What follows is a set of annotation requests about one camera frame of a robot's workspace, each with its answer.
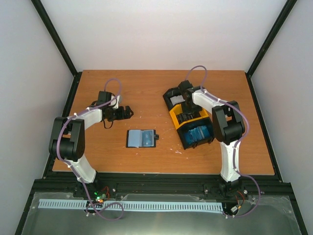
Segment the blue VIP card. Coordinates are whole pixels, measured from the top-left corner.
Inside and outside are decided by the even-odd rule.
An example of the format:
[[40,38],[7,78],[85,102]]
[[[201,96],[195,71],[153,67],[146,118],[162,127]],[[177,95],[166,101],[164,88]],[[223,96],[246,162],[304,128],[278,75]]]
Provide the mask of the blue VIP card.
[[142,145],[143,147],[152,147],[154,143],[153,131],[147,130],[142,133]]

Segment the black leather card holder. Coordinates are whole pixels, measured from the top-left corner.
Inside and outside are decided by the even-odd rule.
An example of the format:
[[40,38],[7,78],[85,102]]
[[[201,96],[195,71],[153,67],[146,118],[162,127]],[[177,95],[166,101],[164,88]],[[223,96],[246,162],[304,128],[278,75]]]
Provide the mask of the black leather card holder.
[[132,129],[127,131],[126,147],[127,148],[153,148],[156,147],[156,141],[159,135],[156,130],[139,130]]

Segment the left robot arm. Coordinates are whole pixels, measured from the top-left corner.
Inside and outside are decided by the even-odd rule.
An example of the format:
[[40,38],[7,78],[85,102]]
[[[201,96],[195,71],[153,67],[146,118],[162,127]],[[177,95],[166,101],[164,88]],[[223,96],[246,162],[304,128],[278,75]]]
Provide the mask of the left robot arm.
[[77,181],[85,183],[85,192],[96,197],[102,185],[95,180],[96,170],[85,156],[85,130],[100,122],[130,119],[134,113],[129,106],[120,106],[121,96],[100,91],[98,99],[84,111],[54,120],[49,153],[71,169]]

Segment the yellow bin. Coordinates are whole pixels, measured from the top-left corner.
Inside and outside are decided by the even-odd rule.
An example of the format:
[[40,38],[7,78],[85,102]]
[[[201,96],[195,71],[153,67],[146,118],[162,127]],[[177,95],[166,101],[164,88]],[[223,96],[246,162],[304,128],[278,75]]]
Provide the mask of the yellow bin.
[[191,123],[193,121],[198,121],[204,118],[208,118],[209,114],[203,108],[200,108],[200,111],[193,113],[184,113],[182,110],[182,104],[176,104],[170,111],[170,117],[173,121],[174,127],[176,130],[181,128],[183,125]]

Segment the black bin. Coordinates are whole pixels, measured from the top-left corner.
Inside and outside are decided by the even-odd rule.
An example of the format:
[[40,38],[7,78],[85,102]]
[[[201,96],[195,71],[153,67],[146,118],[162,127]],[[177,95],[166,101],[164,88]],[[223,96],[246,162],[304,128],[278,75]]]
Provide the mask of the black bin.
[[182,104],[183,112],[190,112],[192,106],[192,88],[174,87],[170,88],[163,95],[167,110],[172,110],[176,105]]
[[209,117],[183,124],[177,133],[184,150],[210,144],[214,140],[213,124]]

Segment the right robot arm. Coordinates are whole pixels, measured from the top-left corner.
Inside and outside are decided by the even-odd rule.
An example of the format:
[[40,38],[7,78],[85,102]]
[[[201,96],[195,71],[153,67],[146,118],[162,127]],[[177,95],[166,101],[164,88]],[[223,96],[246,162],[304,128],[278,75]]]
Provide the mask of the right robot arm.
[[188,80],[178,85],[187,110],[201,107],[212,116],[214,138],[220,143],[222,168],[219,190],[227,197],[240,188],[239,147],[244,133],[248,130],[236,101],[225,101],[202,86],[194,87]]

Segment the black cards stack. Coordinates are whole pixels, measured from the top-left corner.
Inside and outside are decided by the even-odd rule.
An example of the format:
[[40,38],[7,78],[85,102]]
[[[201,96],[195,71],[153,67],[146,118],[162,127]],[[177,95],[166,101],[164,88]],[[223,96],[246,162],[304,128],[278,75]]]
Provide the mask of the black cards stack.
[[181,113],[181,114],[176,115],[176,118],[177,118],[179,124],[182,124],[183,122],[193,120],[196,118],[200,118],[200,117],[201,117],[201,115],[199,112]]

